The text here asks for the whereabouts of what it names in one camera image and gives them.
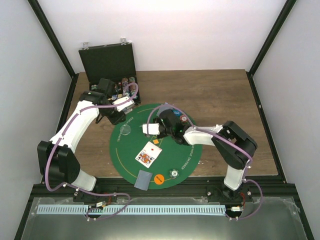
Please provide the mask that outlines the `clear acrylic dealer button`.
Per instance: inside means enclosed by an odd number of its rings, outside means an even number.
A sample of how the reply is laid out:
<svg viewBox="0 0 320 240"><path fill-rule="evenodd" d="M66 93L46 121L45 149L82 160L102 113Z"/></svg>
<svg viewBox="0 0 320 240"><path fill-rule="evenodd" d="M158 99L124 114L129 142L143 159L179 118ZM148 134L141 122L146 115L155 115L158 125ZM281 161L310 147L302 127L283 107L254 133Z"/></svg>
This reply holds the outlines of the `clear acrylic dealer button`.
<svg viewBox="0 0 320 240"><path fill-rule="evenodd" d="M127 136L131 133L131 127L128 124L124 124L120 127L119 133L123 136Z"/></svg>

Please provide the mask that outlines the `orange small blind button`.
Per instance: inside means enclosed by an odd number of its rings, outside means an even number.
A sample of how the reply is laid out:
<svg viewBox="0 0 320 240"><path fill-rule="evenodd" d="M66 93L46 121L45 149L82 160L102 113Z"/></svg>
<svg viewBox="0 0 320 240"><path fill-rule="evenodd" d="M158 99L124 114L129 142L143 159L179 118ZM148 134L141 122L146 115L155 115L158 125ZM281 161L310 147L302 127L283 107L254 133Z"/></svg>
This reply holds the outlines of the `orange small blind button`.
<svg viewBox="0 0 320 240"><path fill-rule="evenodd" d="M165 177L162 174L156 174L153 181L156 185L162 185L165 182Z"/></svg>

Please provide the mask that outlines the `dealt card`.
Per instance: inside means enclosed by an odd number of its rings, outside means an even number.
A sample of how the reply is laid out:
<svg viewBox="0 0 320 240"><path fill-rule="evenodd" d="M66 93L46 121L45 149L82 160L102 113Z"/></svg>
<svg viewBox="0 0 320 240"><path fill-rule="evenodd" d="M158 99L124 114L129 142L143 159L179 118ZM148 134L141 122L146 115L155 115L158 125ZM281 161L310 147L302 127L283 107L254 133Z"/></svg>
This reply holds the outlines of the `dealt card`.
<svg viewBox="0 0 320 240"><path fill-rule="evenodd" d="M162 112L164 112L165 110L172 110L173 108L171 107L170 104L168 104L167 102L165 102L164 104L162 104L158 111L157 111L157 115L159 116Z"/></svg>
<svg viewBox="0 0 320 240"><path fill-rule="evenodd" d="M140 170L138 172L134 187L143 191L147 191L149 189L152 175L153 174L151 172Z"/></svg>

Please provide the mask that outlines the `blue round button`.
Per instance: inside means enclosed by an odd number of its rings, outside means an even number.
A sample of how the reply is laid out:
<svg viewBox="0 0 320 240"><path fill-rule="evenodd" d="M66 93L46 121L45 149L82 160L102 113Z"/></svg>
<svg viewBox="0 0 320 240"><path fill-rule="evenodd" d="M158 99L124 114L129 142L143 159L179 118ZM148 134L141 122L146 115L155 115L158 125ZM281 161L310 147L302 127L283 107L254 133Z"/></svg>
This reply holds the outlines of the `blue round button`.
<svg viewBox="0 0 320 240"><path fill-rule="evenodd" d="M173 113L176 115L176 116L180 116L182 113L177 110L177 109L173 109Z"/></svg>

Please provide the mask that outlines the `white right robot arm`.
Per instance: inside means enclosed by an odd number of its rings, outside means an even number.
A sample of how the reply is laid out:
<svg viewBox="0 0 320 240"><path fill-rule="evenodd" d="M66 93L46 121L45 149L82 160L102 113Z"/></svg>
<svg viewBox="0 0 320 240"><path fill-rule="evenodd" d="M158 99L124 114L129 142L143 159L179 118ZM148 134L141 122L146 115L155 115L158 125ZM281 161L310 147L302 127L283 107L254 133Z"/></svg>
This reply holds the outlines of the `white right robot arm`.
<svg viewBox="0 0 320 240"><path fill-rule="evenodd" d="M171 137L179 145L215 147L227 164L223 198L232 202L240 196L258 144L235 122L196 126L185 112L165 103L151 111L142 128L146 136Z"/></svg>

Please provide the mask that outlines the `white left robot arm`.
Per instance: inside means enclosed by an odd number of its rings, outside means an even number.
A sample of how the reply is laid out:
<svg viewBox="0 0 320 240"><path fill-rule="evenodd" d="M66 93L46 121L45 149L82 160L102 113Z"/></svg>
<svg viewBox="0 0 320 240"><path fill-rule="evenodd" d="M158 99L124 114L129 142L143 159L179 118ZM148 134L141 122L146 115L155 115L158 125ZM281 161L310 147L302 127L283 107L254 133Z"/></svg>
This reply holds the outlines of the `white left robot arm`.
<svg viewBox="0 0 320 240"><path fill-rule="evenodd" d="M96 185L96 177L81 169L75 156L79 141L96 120L107 117L112 125L126 119L126 110L135 105L139 86L136 82L127 84L123 89L133 86L133 95L126 95L110 101L117 93L116 84L102 78L93 90L84 91L78 100L75 110L63 127L49 140L41 141L37 146L40 173L43 175L46 188L56 191L61 187L72 187L83 191L89 201L97 202L102 196L102 189Z"/></svg>

